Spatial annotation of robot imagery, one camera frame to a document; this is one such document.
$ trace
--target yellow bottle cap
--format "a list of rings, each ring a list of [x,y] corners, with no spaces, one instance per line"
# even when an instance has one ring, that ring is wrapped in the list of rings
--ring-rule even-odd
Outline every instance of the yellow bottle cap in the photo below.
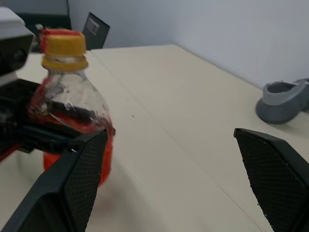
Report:
[[[44,53],[48,56],[82,56],[86,53],[85,36],[66,29],[49,30],[44,37]]]
[[[41,35],[41,47],[45,56],[42,66],[46,69],[74,71],[87,67],[85,37],[77,31],[67,29],[44,30]],[[79,61],[65,63],[58,61],[62,57],[79,57]]]

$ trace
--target gray plastic part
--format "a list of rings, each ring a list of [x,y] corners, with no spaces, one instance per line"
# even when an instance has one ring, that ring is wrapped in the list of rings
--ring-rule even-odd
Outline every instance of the gray plastic part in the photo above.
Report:
[[[301,80],[298,85],[285,82],[266,85],[255,111],[266,123],[283,124],[308,109],[309,87],[305,80]]]

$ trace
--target black chair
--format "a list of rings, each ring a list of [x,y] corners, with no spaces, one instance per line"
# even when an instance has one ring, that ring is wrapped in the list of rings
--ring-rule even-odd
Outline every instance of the black chair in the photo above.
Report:
[[[89,12],[83,30],[83,34],[86,39],[87,50],[102,48],[109,30],[109,25]]]

